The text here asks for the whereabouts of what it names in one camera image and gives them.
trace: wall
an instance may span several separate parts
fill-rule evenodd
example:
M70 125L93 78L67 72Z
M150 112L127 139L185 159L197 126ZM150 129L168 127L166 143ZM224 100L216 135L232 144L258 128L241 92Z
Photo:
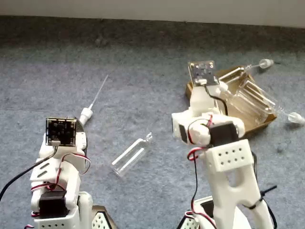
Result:
M305 28L303 0L0 0L0 15L193 21Z

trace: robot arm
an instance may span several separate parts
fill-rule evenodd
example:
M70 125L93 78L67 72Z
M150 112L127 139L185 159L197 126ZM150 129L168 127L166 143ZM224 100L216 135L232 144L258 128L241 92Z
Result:
M76 132L77 122L74 119L47 118L40 157L53 153L54 142L58 146L56 154L35 167L30 177L31 209L39 214L34 219L35 228L56 225L66 229L92 227L92 198L88 193L80 192L79 171L85 169L87 138L85 132Z
M217 229L251 228L237 204L254 206L261 198L253 170L253 157L248 140L239 140L245 134L244 123L236 117L221 114L211 94L218 95L219 82L214 77L214 62L189 63L193 82L190 107L172 114L173 134L188 145L209 146L199 158L206 163L208 181L213 196L213 218ZM226 173L234 171L236 186L230 186ZM202 229L213 228L198 215L205 213L200 206L194 212ZM273 229L267 204L261 201L251 209L256 227Z

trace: cardboard tray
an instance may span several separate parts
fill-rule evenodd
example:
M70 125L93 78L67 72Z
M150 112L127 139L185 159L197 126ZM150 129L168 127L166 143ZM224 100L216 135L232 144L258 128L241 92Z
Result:
M232 70L234 70L234 69L236 69L236 68L238 68L238 67L239 67L239 66L236 66L236 67L234 67L234 68L232 68L232 69L228 69L228 70L220 70L220 71L218 71L218 72L216 73L216 76L219 78L219 77L221 77L221 76L223 76L223 75L225 75L225 74L231 72ZM228 78L228 79L232 79L233 77L237 76L237 74L239 74L239 73L240 73L240 71L236 72L234 75L232 75L232 76L231 76L230 78ZM254 79L252 78L251 75L247 75L247 76L245 76L245 77L251 79L251 80L254 82ZM229 84L229 90L230 90L232 93L235 93L236 90L237 90L237 88L238 88L238 85L240 84L240 82L241 82L243 79L244 79L244 78L239 79L239 80L235 81L234 83ZM192 82L190 81L190 82L187 83L186 89L185 89L185 95L188 97L189 100L190 100L190 98L191 98L192 90L193 90L193 84L192 84ZM251 122L251 121L249 121L248 119L246 119L246 118L243 116L243 114L241 114L240 112L238 112L232 105L227 104L227 106L228 106L228 113L229 113L230 116L233 116L233 117L237 117L237 118L242 119L242 121L244 122L246 134L251 133L251 132L254 132L254 131L258 130L258 129L262 129L262 128L268 126L273 120L276 119L276 114L270 114L270 115L267 117L267 119L266 119L266 121L265 121L264 123L258 125L258 124L255 123L254 121Z

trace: gray carpet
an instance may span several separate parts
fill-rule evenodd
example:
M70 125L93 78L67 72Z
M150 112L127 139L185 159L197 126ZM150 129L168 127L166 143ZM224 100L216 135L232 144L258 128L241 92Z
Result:
M305 31L151 21L0 17L0 187L38 157L46 116L78 116L110 77L86 126L93 161L81 189L105 205L121 229L174 229L195 189L189 147L172 137L171 113L187 109L190 60L218 69L273 58L256 76L286 111L305 115ZM279 117L250 138L261 189L279 228L304 228L304 128ZM152 131L151 150L124 179L111 159ZM210 195L201 168L197 198ZM0 204L3 229L30 218L30 174Z

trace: clear glass bottle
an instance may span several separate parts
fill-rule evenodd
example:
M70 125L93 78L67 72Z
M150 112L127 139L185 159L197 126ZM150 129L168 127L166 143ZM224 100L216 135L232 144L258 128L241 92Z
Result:
M118 176L123 177L126 172L145 155L145 153L149 150L152 137L152 134L149 133L145 140L139 138L114 161L112 161L111 168Z
M276 112L278 102L251 80L243 81L235 94L230 91L223 93L230 105L257 125L263 123L269 114Z

